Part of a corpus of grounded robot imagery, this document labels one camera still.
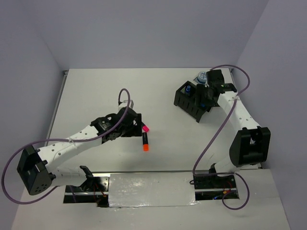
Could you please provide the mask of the pink cap highlighter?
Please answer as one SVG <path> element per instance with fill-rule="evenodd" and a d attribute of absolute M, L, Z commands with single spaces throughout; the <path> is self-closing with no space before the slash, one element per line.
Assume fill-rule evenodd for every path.
<path fill-rule="evenodd" d="M 142 130 L 143 130 L 144 132 L 149 132 L 149 131 L 150 131 L 149 128 L 148 128 L 148 126 L 146 126 L 146 125 L 143 125 L 143 126 L 142 126 Z"/>

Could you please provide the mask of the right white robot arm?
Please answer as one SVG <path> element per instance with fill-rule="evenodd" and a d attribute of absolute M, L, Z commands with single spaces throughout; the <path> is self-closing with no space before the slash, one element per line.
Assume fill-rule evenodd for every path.
<path fill-rule="evenodd" d="M 206 83 L 196 86 L 195 105 L 211 109 L 220 107 L 226 118 L 218 128 L 204 151 L 207 151 L 218 137 L 227 122 L 236 132 L 228 155 L 214 163 L 209 170 L 209 184 L 220 187 L 225 176 L 234 174 L 246 165 L 265 162 L 268 155 L 271 132 L 257 123 L 240 100 L 244 90 L 238 91 L 233 83 L 227 83 L 219 67 L 206 73 Z"/>

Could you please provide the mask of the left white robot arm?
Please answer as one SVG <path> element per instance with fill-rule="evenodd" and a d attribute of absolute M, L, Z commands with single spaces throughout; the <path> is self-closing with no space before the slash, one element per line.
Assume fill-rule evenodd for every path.
<path fill-rule="evenodd" d="M 89 168 L 85 165 L 64 168 L 64 162 L 119 137 L 140 136 L 142 115 L 131 108 L 121 108 L 116 114 L 95 119 L 66 142 L 57 142 L 38 149 L 32 145 L 24 148 L 17 172 L 31 196 L 38 195 L 51 186 L 72 185 L 89 191 L 99 183 Z"/>

